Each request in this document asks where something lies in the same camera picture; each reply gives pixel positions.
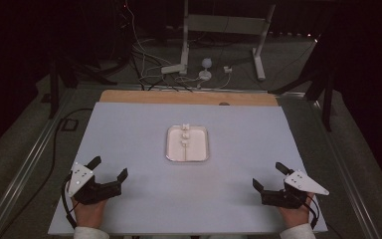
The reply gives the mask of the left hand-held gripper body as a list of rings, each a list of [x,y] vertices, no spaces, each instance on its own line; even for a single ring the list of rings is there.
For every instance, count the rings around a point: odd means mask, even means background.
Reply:
[[[72,168],[71,178],[68,180],[67,193],[81,204],[96,204],[120,195],[122,183],[123,172],[115,181],[97,183],[94,171],[76,162]]]

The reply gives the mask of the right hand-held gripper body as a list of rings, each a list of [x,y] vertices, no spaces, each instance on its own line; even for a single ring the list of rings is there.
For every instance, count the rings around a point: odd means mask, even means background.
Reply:
[[[286,175],[284,187],[282,190],[272,191],[265,190],[260,185],[262,203],[286,209],[298,209],[306,202],[309,193],[329,194],[327,189],[300,170]]]

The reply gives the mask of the person's right hand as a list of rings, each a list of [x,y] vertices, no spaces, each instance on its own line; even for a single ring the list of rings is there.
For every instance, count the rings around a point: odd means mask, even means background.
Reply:
[[[305,204],[298,209],[278,208],[287,229],[306,224],[308,222],[310,213],[309,207],[313,196],[313,193],[309,193],[305,200]]]

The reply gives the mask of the person's left hand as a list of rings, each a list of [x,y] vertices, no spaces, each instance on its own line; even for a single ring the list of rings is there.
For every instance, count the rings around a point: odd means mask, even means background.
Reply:
[[[74,212],[78,226],[100,229],[107,204],[106,200],[90,205],[81,204],[75,198],[72,198],[72,202],[75,206]]]

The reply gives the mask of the pale blue table mat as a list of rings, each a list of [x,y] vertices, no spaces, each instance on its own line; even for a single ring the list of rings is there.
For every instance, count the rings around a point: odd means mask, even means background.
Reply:
[[[184,123],[208,131],[207,160],[167,158],[167,132]],[[128,171],[121,195],[105,208],[102,228],[111,235],[280,232],[280,214],[262,204],[253,182],[279,190],[284,177],[277,162],[304,168],[280,107],[98,103],[76,161],[96,156],[99,182]]]

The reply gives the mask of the black square floor plate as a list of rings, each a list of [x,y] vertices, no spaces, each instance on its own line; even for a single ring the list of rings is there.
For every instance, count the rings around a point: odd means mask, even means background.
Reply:
[[[77,119],[64,119],[61,127],[61,131],[76,131],[79,126]]]

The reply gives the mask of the clear plastic tray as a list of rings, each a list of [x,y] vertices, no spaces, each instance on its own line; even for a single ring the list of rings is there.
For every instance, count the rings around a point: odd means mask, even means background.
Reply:
[[[184,147],[181,145],[182,125],[173,125],[167,131],[166,157],[174,162],[202,162],[209,158],[208,131],[199,125],[190,125],[187,160],[184,161]]]

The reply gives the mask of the black tripod stand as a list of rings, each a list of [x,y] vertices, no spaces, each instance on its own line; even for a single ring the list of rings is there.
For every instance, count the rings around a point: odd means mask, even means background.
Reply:
[[[304,94],[307,101],[317,101],[320,96],[323,96],[323,105],[321,113],[321,121],[327,131],[331,131],[330,116],[331,102],[333,95],[333,82],[335,70],[333,68],[322,66],[308,70],[303,68],[299,77],[278,89],[269,90],[269,94],[283,95],[286,92],[300,86],[304,83],[311,82],[308,90]]]
[[[60,106],[59,81],[62,81],[68,88],[75,88],[79,83],[76,72],[85,74],[102,85],[115,86],[115,82],[109,81],[88,69],[62,50],[51,50],[48,56],[50,68],[50,119],[56,115]]]

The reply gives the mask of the white power strip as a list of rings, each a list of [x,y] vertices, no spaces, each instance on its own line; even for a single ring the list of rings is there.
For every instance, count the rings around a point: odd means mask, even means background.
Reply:
[[[172,74],[172,73],[179,73],[184,71],[185,69],[186,67],[183,64],[162,67],[161,74],[166,75],[166,74]]]

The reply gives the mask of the white round webcam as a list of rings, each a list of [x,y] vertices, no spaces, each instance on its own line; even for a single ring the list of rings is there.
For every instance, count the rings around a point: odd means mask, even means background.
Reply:
[[[210,58],[205,58],[202,61],[203,70],[199,73],[199,78],[203,81],[208,81],[212,78],[212,74],[209,69],[212,67],[212,60]]]

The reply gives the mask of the white metal stand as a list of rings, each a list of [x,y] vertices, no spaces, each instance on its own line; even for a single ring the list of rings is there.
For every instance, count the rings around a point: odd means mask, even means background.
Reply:
[[[231,33],[259,35],[259,45],[252,50],[257,79],[263,81],[266,78],[263,62],[262,49],[267,39],[267,35],[272,23],[272,18],[276,9],[274,3],[268,7],[267,15],[264,18],[248,18],[217,15],[200,15],[189,13],[189,0],[184,0],[183,14],[183,40],[180,65],[183,69],[179,72],[180,76],[186,76],[189,60],[188,33],[209,32],[209,33]]]

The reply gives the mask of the aluminium floor rail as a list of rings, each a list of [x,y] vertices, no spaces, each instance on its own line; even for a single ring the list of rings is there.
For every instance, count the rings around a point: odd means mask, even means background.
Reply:
[[[34,100],[0,139],[0,230],[36,167],[58,118],[75,91],[62,93],[53,117],[50,107]]]
[[[340,180],[343,183],[343,187],[350,201],[351,207],[357,217],[360,227],[366,239],[382,239],[377,227],[375,226],[372,218],[366,208],[364,200],[356,187],[351,173],[344,161],[342,153],[333,139],[331,133],[325,128],[322,122],[322,109],[318,102],[308,101],[308,106],[316,121],[316,125],[321,131],[321,134],[325,138],[325,141],[331,150],[332,162],[337,170]]]

